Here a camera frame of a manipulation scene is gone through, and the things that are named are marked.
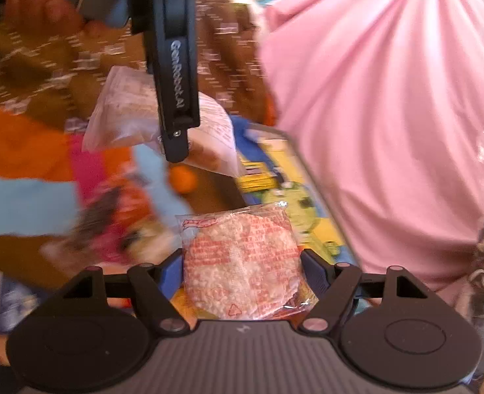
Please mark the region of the person's left hand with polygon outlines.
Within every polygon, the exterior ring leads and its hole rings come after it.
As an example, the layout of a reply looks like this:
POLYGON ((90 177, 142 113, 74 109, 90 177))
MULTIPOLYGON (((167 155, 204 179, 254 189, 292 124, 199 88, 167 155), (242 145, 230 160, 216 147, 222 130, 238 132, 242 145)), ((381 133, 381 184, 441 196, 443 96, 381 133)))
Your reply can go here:
POLYGON ((97 38, 110 30, 99 20, 86 20, 67 0, 5 0, 3 21, 21 34, 42 37, 83 32, 97 38))

